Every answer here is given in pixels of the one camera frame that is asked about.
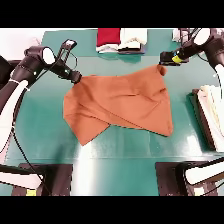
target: black base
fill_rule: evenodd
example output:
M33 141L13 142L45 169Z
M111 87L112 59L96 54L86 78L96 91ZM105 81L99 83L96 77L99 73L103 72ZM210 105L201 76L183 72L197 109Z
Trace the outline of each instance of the black base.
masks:
M191 161L191 162L157 162L156 175L158 182L158 190L160 196L194 196L194 189L203 187L204 192L213 190L215 183L203 183L190 185L181 176L180 168L187 165L201 165L207 161ZM217 190L212 191L206 196L218 196Z
M70 196L72 164L32 164L36 171L44 175L44 182L52 196ZM21 163L20 168L30 169L29 164ZM14 186L12 196L26 196L27 189ZM49 192L41 184L36 196L48 196Z

